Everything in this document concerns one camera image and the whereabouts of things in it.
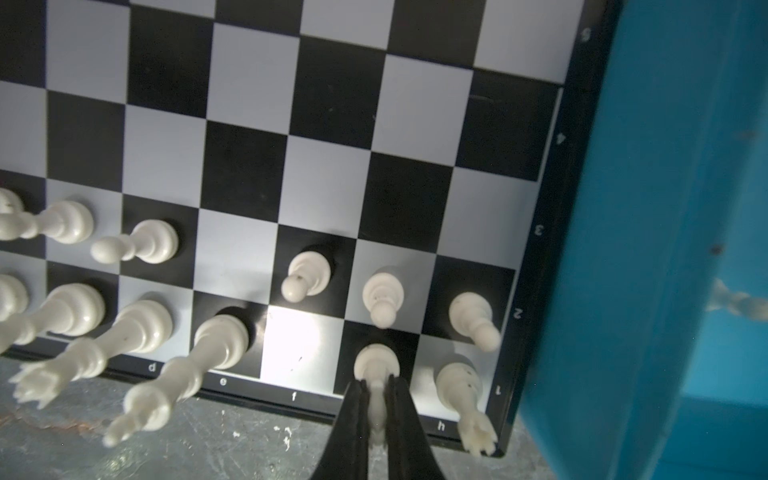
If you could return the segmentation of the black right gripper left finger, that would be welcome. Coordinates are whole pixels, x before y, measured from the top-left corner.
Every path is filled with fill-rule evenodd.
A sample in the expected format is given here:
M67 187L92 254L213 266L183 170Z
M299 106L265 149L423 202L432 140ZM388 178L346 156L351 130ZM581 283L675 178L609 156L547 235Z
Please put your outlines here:
M349 382L341 408L311 480L366 480L370 392L364 380Z

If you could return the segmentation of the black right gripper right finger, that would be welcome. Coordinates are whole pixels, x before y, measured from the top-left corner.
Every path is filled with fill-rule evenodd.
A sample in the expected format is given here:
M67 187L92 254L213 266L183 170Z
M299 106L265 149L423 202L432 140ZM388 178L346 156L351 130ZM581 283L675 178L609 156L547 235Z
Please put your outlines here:
M444 479L416 411L408 383L391 375L384 391L388 478Z

